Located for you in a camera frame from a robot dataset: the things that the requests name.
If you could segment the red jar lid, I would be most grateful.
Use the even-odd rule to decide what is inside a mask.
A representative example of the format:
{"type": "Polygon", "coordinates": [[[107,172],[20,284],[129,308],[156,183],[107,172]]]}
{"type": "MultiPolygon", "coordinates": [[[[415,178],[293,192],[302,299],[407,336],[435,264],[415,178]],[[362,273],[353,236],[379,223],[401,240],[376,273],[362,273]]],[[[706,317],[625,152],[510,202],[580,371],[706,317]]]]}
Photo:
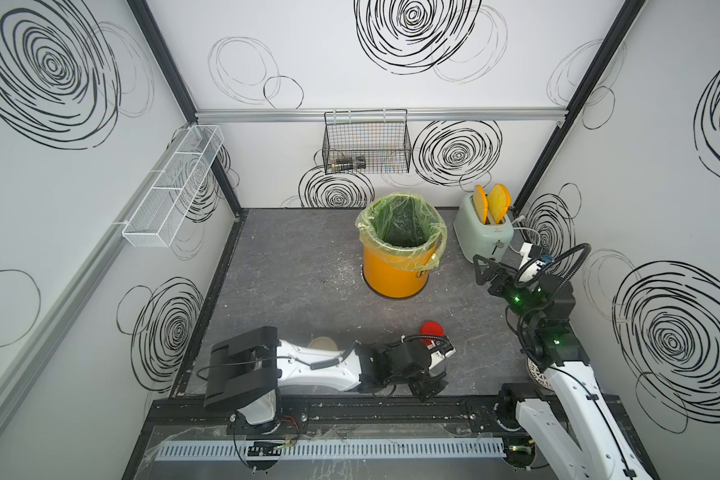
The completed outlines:
{"type": "Polygon", "coordinates": [[[442,342],[444,336],[443,327],[436,321],[426,321],[419,329],[419,334],[423,335],[422,341],[428,346],[438,345],[442,342]]]}

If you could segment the beige lidded oatmeal jar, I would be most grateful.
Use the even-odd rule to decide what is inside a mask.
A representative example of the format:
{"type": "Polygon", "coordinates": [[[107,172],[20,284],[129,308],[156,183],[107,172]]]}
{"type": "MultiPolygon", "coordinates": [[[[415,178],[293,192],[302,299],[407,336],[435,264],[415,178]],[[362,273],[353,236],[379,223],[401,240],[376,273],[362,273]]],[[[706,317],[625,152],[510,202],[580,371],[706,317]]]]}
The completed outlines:
{"type": "Polygon", "coordinates": [[[323,351],[338,351],[336,342],[327,336],[314,338],[308,344],[308,348],[323,351]]]}

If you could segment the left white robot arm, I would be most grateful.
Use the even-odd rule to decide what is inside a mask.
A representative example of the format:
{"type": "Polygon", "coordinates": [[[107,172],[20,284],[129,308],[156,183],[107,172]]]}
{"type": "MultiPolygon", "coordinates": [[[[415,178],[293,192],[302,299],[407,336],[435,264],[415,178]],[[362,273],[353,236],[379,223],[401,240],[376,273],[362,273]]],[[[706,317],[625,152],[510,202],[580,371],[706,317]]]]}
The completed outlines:
{"type": "Polygon", "coordinates": [[[376,394],[405,385],[426,401],[447,385],[445,363],[454,353],[445,335],[416,333],[323,350],[282,340],[275,327],[264,326],[213,345],[209,365],[196,375],[205,381],[205,410],[260,426],[277,420],[283,387],[376,394]]]}

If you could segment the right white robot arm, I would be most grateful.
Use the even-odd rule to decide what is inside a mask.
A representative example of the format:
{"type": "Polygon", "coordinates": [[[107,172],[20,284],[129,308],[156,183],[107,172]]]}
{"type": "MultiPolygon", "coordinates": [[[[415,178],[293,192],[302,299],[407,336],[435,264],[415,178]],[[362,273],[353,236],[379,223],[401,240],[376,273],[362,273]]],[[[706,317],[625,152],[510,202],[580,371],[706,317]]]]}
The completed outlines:
{"type": "Polygon", "coordinates": [[[549,401],[531,384],[506,384],[496,416],[509,428],[525,431],[560,479],[648,479],[641,463],[609,409],[591,361],[570,324],[576,305],[571,278],[591,248],[567,251],[578,258],[569,271],[556,275],[555,261],[529,260],[519,268],[476,255],[476,282],[503,299],[517,321],[513,331],[521,350],[546,378],[565,412],[565,425],[549,401]]]}

